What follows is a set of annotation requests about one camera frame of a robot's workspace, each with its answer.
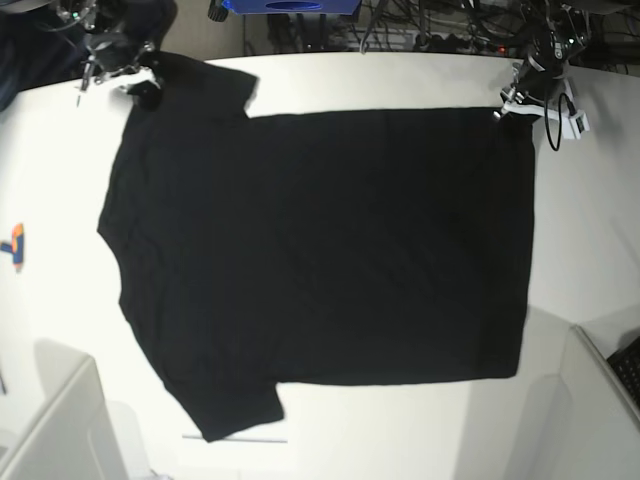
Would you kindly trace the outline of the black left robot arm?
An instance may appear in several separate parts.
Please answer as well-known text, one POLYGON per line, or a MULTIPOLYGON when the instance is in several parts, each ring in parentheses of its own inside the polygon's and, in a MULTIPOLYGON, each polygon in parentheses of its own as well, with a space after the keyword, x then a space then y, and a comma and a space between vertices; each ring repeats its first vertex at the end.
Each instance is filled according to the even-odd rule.
POLYGON ((559 95, 574 112, 566 69, 579 58, 589 64, 625 62, 639 52, 638 43, 609 44, 600 25, 608 15, 638 9, 637 1, 531 1, 525 7, 523 27, 510 37, 497 37, 502 46, 523 54, 514 67, 513 80, 501 92, 503 106, 494 113, 498 120, 509 115, 537 115, 548 119, 557 109, 552 99, 559 95))

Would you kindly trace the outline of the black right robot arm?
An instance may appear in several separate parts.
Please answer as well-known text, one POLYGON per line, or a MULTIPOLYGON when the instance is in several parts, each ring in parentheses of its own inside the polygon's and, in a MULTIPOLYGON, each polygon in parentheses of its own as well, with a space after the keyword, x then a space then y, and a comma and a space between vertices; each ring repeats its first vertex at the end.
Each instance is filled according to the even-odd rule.
POLYGON ((155 110, 163 81, 155 73, 156 53, 178 12, 174 1, 56 1, 64 27, 79 27, 87 51, 79 98, 91 87, 109 87, 155 110))

